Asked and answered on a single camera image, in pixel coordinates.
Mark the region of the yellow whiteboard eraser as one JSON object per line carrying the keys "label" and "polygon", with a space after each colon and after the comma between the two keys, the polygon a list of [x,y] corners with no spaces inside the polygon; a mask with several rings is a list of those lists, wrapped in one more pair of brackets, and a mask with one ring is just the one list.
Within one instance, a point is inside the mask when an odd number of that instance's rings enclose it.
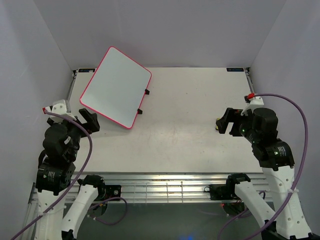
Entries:
{"label": "yellow whiteboard eraser", "polygon": [[219,131],[219,126],[218,126],[218,121],[220,120],[220,118],[218,117],[215,121],[215,130]]}

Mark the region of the pink framed whiteboard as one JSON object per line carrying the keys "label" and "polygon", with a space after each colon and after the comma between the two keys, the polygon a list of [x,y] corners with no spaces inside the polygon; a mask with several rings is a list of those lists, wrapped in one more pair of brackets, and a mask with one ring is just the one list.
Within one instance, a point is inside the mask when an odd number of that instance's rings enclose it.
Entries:
{"label": "pink framed whiteboard", "polygon": [[125,129],[131,129],[152,73],[116,47],[108,48],[79,97],[86,108]]}

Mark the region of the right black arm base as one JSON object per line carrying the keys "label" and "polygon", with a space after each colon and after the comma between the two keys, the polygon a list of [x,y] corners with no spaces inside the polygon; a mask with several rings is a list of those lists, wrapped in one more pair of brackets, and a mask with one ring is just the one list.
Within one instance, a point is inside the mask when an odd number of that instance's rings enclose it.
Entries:
{"label": "right black arm base", "polygon": [[209,184],[204,187],[203,192],[208,193],[212,201],[239,200],[237,196],[232,195],[226,184]]}

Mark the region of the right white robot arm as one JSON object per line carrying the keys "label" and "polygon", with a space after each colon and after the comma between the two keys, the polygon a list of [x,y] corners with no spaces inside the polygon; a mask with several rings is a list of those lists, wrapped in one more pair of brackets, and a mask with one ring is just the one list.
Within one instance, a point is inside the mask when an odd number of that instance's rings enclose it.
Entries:
{"label": "right white robot arm", "polygon": [[230,135],[244,137],[251,143],[268,183],[272,197],[271,208],[254,189],[245,173],[233,173],[226,180],[226,194],[240,198],[256,219],[264,240],[318,240],[307,224],[297,189],[291,189],[294,176],[294,158],[289,145],[278,138],[278,118],[268,108],[260,107],[242,114],[242,110],[227,108],[216,121],[220,134],[232,124]]}

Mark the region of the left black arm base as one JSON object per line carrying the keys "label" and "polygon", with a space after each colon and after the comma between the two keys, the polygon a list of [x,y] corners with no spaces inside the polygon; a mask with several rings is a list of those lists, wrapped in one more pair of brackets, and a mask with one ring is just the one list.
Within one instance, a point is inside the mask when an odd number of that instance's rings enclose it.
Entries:
{"label": "left black arm base", "polygon": [[102,194],[100,195],[99,201],[103,201],[109,198],[121,197],[122,186],[121,185],[105,185],[102,188]]}

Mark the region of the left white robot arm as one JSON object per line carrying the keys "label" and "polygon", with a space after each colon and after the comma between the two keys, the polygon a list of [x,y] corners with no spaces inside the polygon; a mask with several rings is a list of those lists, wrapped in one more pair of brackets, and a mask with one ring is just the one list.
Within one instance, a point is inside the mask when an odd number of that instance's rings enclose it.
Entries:
{"label": "left white robot arm", "polygon": [[44,133],[43,148],[39,156],[36,176],[38,216],[36,240],[75,240],[89,207],[106,195],[105,181],[99,175],[77,179],[79,192],[69,212],[64,214],[66,193],[74,184],[74,162],[80,149],[80,140],[100,130],[98,116],[85,108],[79,110],[85,119],[77,117],[48,118],[49,128]]}

